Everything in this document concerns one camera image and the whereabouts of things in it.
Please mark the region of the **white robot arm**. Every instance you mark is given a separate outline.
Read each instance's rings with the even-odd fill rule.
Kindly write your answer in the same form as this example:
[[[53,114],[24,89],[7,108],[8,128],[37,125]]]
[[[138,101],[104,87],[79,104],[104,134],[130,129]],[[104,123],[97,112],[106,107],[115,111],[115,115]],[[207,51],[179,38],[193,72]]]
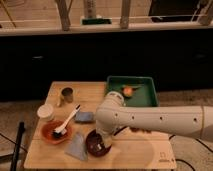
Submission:
[[[213,142],[212,106],[126,107],[124,97],[111,91],[97,107],[95,119],[105,147],[112,145],[119,126]]]

